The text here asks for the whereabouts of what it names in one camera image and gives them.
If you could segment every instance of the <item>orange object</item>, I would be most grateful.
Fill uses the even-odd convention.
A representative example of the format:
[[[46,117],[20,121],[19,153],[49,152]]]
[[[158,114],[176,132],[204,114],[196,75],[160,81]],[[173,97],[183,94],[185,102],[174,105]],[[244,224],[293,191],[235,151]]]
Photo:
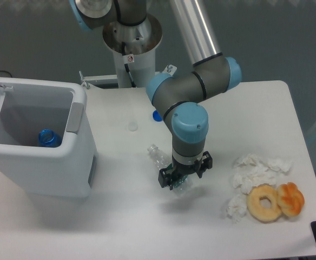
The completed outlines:
[[[281,207],[283,214],[288,217],[295,217],[300,214],[305,204],[305,198],[295,183],[278,186],[277,195],[277,203]]]

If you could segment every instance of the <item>silver metal tube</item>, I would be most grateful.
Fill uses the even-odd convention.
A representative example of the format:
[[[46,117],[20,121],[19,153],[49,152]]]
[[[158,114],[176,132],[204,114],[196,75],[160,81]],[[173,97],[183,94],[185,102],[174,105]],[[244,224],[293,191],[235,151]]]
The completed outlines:
[[[220,52],[202,0],[170,0],[193,64]]]

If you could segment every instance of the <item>blue cap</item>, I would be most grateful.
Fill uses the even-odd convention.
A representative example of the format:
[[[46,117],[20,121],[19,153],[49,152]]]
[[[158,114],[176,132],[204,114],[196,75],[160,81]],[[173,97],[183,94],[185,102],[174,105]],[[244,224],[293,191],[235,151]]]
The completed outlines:
[[[157,122],[161,122],[163,121],[162,117],[160,116],[160,114],[158,113],[157,110],[154,110],[153,113],[152,113],[152,117],[155,121]]]
[[[169,73],[158,73],[155,75],[146,86],[146,94],[153,104],[153,96],[156,93],[156,90],[159,88],[160,84],[163,83],[164,80],[172,77]]]
[[[228,91],[240,84],[242,81],[242,72],[240,66],[234,58],[226,57],[225,59],[228,61],[230,67],[230,80],[227,89]]]
[[[188,144],[196,144],[206,138],[208,132],[208,114],[197,103],[180,104],[172,117],[175,135]]]
[[[78,24],[80,25],[80,27],[82,28],[82,30],[84,31],[91,31],[91,28],[89,28],[84,20],[82,19],[81,15],[78,13],[76,4],[75,4],[75,0],[69,0],[69,4],[74,12],[75,18],[78,21]]]

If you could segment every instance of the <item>white tissue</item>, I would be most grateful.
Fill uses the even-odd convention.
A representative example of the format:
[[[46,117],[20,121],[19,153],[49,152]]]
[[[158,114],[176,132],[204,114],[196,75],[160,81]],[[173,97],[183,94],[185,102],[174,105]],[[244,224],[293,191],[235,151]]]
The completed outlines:
[[[246,197],[237,194],[228,203],[227,214],[233,223],[238,223],[247,212]]]
[[[288,173],[292,168],[291,161],[283,161],[282,159],[267,159],[267,166],[275,172]]]
[[[287,174],[292,168],[292,162],[263,158],[250,153],[237,159],[234,167],[239,171],[234,175],[233,187],[240,187],[242,193],[249,194],[253,187],[262,184],[275,185],[278,173]]]

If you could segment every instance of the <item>bagel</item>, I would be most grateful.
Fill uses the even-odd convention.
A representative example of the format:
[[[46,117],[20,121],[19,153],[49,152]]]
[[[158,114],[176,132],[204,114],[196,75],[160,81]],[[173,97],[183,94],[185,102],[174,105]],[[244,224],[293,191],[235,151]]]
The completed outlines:
[[[284,215],[295,217],[300,214],[302,207],[305,205],[305,198],[295,183],[278,186],[277,195],[277,203]]]
[[[271,207],[263,207],[260,200],[268,199]],[[269,185],[254,187],[247,196],[247,208],[251,215],[262,222],[271,222],[282,214],[277,204],[277,191]]]

